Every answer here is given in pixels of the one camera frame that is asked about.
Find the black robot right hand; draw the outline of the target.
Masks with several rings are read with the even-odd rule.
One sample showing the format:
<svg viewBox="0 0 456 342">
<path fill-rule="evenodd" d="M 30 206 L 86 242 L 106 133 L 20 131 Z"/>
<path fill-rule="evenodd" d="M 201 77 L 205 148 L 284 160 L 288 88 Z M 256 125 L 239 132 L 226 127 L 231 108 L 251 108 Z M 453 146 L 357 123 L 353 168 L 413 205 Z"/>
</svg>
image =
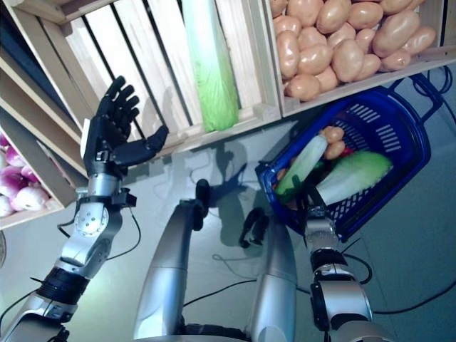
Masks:
<svg viewBox="0 0 456 342">
<path fill-rule="evenodd" d="M 304 184 L 299 193 L 299 212 L 303 218 L 321 218 L 327 216 L 327 207 L 313 184 Z"/>
</svg>

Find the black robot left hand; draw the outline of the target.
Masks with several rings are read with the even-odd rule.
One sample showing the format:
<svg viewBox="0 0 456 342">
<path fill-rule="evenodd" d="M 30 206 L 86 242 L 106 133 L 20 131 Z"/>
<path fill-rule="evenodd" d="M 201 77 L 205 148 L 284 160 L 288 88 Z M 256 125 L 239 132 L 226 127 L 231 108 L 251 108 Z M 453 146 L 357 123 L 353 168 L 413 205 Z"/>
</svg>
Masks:
<svg viewBox="0 0 456 342">
<path fill-rule="evenodd" d="M 161 125 L 148 138 L 129 141 L 139 114 L 139 97 L 125 78 L 117 77 L 102 97 L 95 115 L 84 124 L 82 159 L 89 177 L 105 173 L 123 179 L 128 168 L 151 160 L 161 151 L 169 130 Z"/>
</svg>

